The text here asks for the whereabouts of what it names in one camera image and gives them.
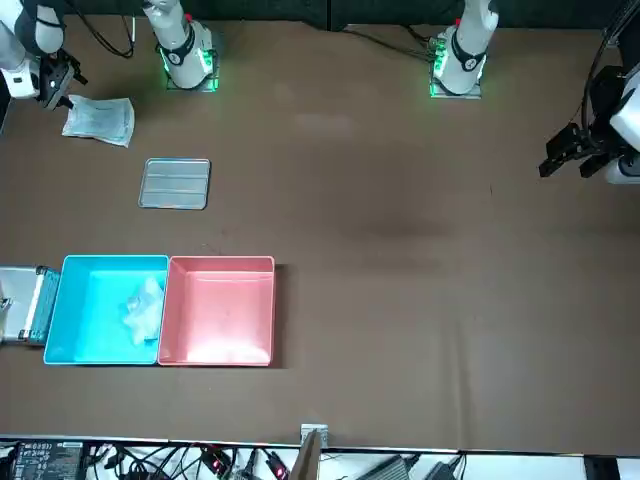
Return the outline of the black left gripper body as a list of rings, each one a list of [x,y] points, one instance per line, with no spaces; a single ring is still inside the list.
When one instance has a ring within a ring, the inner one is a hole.
[[[625,85],[622,66],[605,65],[587,81],[581,111],[582,150],[585,154],[612,153],[624,142],[610,125]]]

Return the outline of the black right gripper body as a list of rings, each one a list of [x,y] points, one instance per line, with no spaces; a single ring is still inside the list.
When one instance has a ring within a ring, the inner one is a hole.
[[[80,62],[75,57],[69,53],[42,57],[39,68],[39,95],[36,100],[39,103],[42,100],[57,103],[61,96],[67,96],[72,80],[81,82]]]

